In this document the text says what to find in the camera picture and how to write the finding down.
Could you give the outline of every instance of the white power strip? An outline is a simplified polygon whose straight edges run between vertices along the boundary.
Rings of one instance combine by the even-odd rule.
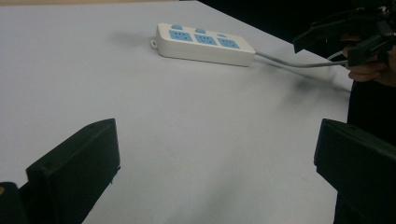
[[[163,57],[250,66],[256,50],[241,36],[159,23],[151,46]]]

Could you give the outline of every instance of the table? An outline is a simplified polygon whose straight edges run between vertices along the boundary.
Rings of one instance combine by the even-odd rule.
[[[347,71],[164,58],[159,22],[325,61],[198,1],[0,7],[0,182],[115,118],[121,169],[84,223],[332,223],[313,159],[321,120],[346,121]]]

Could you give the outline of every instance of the extension cord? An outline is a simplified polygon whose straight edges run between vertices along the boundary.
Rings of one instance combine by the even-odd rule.
[[[256,50],[241,36],[159,23],[151,47],[163,57],[250,66]]]

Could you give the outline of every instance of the power strip switch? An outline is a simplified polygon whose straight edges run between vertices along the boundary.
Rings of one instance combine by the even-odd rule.
[[[163,57],[250,66],[256,50],[241,36],[159,23],[151,46]]]

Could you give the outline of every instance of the gray cable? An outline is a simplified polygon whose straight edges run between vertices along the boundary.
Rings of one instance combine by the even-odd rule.
[[[299,68],[325,67],[325,66],[333,66],[333,65],[343,65],[347,63],[347,60],[339,61],[339,62],[330,62],[330,63],[289,63],[257,50],[256,50],[256,55],[262,56],[263,58],[266,58],[276,63],[281,63],[289,67],[299,67]]]

